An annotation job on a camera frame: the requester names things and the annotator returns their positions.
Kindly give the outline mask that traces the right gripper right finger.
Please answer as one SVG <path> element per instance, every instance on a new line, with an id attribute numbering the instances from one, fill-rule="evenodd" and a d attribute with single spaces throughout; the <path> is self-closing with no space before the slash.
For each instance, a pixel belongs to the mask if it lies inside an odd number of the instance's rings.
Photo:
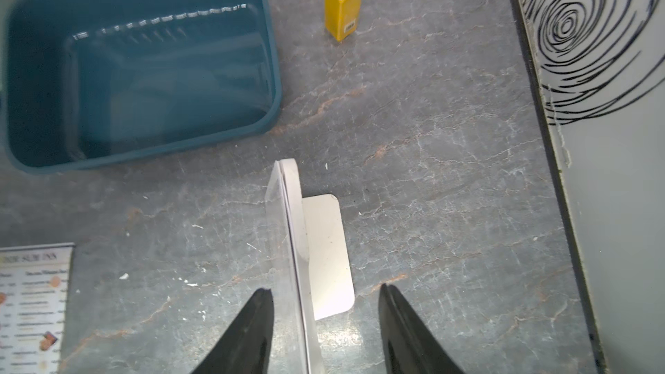
<path id="1" fill-rule="evenodd" d="M 394 285 L 380 288 L 379 325 L 387 373 L 463 374 Z"/>

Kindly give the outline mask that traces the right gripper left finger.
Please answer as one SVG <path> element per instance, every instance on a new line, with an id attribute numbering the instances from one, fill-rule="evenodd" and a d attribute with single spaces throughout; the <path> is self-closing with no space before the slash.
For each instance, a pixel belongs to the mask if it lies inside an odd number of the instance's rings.
<path id="1" fill-rule="evenodd" d="M 192 374 L 266 374 L 274 321 L 271 290 L 257 289 Z"/>

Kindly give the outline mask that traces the new menu sheet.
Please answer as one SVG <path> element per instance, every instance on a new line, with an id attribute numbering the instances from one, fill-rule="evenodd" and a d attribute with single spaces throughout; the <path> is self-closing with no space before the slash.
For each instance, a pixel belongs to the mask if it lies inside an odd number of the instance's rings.
<path id="1" fill-rule="evenodd" d="M 1 372 L 57 373 L 74 244 L 1 249 Z"/>

